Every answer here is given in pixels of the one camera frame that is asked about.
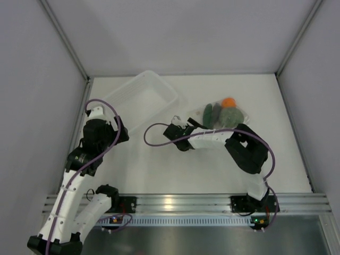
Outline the fake green cucumber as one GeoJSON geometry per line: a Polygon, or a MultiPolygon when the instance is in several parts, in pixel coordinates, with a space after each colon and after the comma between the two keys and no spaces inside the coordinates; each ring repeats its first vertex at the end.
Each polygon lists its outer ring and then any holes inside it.
{"type": "Polygon", "coordinates": [[[208,129],[213,128],[212,116],[213,116],[213,106],[212,104],[207,104],[204,108],[203,115],[202,115],[202,125],[208,129]]]}

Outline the fake orange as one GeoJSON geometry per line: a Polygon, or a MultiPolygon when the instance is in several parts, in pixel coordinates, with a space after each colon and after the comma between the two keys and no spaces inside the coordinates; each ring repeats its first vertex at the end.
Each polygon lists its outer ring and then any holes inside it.
{"type": "Polygon", "coordinates": [[[236,107],[236,106],[237,106],[236,101],[232,97],[225,98],[221,102],[222,108],[229,108],[229,107],[236,107]]]}

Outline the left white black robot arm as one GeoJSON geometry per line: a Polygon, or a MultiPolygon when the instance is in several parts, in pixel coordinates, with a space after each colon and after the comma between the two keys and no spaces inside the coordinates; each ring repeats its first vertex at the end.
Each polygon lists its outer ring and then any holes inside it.
{"type": "Polygon", "coordinates": [[[118,189],[106,184],[99,186],[90,203],[78,212],[104,154],[129,140],[121,118],[114,120],[117,130],[110,121],[99,118],[91,118],[83,127],[83,138],[68,156],[61,190],[47,221],[37,235],[29,237],[27,247],[34,254],[81,254],[84,241],[101,216],[118,210],[118,189]]]}

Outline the fake green cabbage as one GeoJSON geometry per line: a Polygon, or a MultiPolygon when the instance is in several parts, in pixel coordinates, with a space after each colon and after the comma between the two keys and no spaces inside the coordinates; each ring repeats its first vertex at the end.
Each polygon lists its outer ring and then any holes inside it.
{"type": "Polygon", "coordinates": [[[218,121],[222,128],[232,129],[244,123],[244,114],[236,107],[223,108],[218,121]]]}

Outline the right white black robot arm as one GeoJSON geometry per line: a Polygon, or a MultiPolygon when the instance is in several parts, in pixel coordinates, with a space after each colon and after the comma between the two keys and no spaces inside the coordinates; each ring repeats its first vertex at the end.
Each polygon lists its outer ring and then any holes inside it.
{"type": "Polygon", "coordinates": [[[247,216],[252,213],[277,213],[278,199],[270,194],[267,176],[262,167],[273,151],[247,125],[236,128],[210,129],[189,119],[187,125],[171,123],[163,135],[180,151],[210,149],[227,151],[241,170],[241,180],[246,188],[245,195],[231,197],[232,212],[247,216]]]}

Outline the clear zip top bag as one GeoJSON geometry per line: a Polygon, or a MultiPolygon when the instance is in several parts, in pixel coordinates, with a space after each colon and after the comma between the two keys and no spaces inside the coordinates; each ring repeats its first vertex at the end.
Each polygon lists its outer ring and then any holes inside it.
{"type": "Polygon", "coordinates": [[[213,101],[190,110],[188,118],[207,129],[234,129],[239,124],[248,124],[250,121],[247,113],[233,97],[213,101]]]}

